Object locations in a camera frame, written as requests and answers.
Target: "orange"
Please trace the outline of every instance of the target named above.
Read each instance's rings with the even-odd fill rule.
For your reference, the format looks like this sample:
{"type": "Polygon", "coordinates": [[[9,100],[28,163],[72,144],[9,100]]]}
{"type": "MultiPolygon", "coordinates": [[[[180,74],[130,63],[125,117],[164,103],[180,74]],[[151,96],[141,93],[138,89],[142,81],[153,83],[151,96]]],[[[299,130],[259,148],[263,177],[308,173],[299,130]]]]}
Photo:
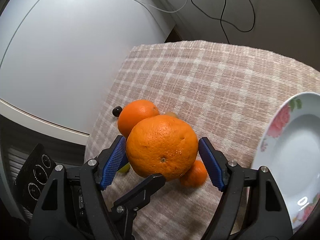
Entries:
{"type": "Polygon", "coordinates": [[[119,132],[128,137],[132,128],[141,120],[159,115],[158,108],[148,100],[133,101],[125,106],[118,118],[119,132]]]}
{"type": "Polygon", "coordinates": [[[180,183],[186,187],[199,187],[204,184],[207,176],[208,173],[202,161],[196,160],[190,170],[180,178],[180,183]]]}
{"type": "Polygon", "coordinates": [[[161,173],[169,181],[180,178],[195,162],[198,139],[186,122],[157,115],[140,121],[132,129],[126,151],[139,176],[161,173]]]}

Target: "floral pattern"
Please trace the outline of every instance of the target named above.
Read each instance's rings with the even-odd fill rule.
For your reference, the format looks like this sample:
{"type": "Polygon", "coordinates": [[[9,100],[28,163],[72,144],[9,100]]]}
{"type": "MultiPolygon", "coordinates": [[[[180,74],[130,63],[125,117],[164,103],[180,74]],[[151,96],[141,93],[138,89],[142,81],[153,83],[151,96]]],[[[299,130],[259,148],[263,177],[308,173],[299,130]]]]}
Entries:
{"type": "MultiPolygon", "coordinates": [[[[301,109],[302,108],[302,101],[298,98],[291,99],[287,104],[285,104],[276,117],[273,119],[268,131],[267,135],[273,138],[277,138],[282,134],[283,128],[287,125],[290,120],[290,112],[292,112],[295,108],[301,109]]],[[[267,144],[263,147],[261,145],[261,151],[264,152],[266,150],[267,144]]]]}
{"type": "Polygon", "coordinates": [[[289,122],[290,119],[290,106],[286,104],[281,108],[280,112],[273,119],[269,130],[267,131],[267,135],[277,138],[281,135],[283,127],[289,122]]]}
{"type": "Polygon", "coordinates": [[[304,209],[299,211],[297,216],[295,218],[293,218],[292,222],[294,224],[298,224],[297,226],[302,225],[302,223],[304,223],[307,220],[307,218],[309,217],[309,215],[311,214],[311,212],[315,208],[315,206],[316,206],[316,204],[317,204],[319,199],[320,199],[320,193],[318,193],[313,198],[312,203],[309,203],[304,209]]]}

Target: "bolt head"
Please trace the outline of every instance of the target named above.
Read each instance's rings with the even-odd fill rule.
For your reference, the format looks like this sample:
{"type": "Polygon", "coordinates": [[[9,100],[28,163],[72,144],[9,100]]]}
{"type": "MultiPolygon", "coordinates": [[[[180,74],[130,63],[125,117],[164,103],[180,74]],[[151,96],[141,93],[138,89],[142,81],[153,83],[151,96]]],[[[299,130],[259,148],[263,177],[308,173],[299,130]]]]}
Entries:
{"type": "Polygon", "coordinates": [[[54,168],[56,171],[61,171],[63,169],[63,166],[61,164],[57,165],[55,168],[54,168]]]}
{"type": "Polygon", "coordinates": [[[94,166],[96,164],[97,164],[97,161],[95,159],[91,159],[91,160],[88,161],[88,165],[89,166],[94,166]]]}
{"type": "Polygon", "coordinates": [[[231,167],[234,167],[237,165],[237,162],[236,161],[228,161],[228,165],[231,166],[231,167]]]}
{"type": "Polygon", "coordinates": [[[118,213],[122,213],[123,212],[123,207],[122,206],[118,206],[117,207],[117,212],[118,213]]]}
{"type": "Polygon", "coordinates": [[[262,172],[268,172],[269,171],[268,167],[266,167],[266,166],[261,166],[261,170],[262,170],[262,172]]]}

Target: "tablecloth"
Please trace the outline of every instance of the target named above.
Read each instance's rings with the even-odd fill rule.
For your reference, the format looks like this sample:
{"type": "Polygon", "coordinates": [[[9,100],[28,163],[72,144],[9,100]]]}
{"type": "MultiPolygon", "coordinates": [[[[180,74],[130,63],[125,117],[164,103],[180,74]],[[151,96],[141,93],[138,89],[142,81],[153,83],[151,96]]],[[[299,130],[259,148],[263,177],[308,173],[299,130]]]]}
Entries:
{"type": "MultiPolygon", "coordinates": [[[[270,51],[206,41],[134,47],[106,96],[84,160],[108,148],[119,134],[114,107],[147,99],[161,113],[175,112],[227,159],[249,167],[271,117],[285,100],[303,91],[320,92],[320,74],[270,51]]],[[[103,191],[107,207],[142,180],[132,169],[116,174],[103,191]]],[[[220,197],[209,178],[198,189],[184,188],[178,180],[167,182],[138,211],[133,235],[137,240],[200,239],[220,197]]],[[[243,197],[234,232],[244,211],[243,197]]]]}

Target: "blue gripper pad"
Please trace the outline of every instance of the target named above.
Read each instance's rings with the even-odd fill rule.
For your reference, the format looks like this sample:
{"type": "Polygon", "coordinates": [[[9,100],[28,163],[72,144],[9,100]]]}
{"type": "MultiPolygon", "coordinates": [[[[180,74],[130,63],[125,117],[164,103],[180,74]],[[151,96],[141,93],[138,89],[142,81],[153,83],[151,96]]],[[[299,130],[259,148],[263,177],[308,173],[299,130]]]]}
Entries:
{"type": "Polygon", "coordinates": [[[125,138],[122,137],[110,155],[107,164],[103,168],[102,179],[100,182],[100,188],[102,190],[105,190],[107,186],[111,185],[125,155],[125,138]]]}
{"type": "Polygon", "coordinates": [[[222,192],[225,188],[225,185],[222,181],[222,170],[203,138],[199,140],[199,154],[209,174],[212,184],[222,192]]]}

